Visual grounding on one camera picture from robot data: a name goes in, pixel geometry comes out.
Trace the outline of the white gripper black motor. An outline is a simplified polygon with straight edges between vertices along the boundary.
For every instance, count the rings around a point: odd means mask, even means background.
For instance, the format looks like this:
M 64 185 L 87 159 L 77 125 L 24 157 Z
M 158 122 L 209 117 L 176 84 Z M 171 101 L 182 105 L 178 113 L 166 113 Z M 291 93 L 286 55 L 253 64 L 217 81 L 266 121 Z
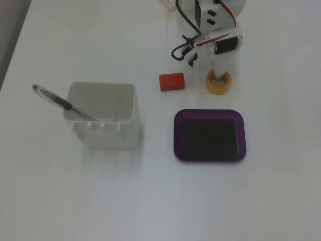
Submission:
M 226 71 L 225 55 L 234 54 L 241 48 L 243 42 L 243 31 L 242 29 L 218 29 L 201 37 L 201 40 L 204 41 L 214 37 L 219 37 L 228 32 L 231 33 L 227 37 L 205 44 L 207 55 L 213 56 L 211 59 L 211 65 L 215 70 L 215 76 L 217 79 Z

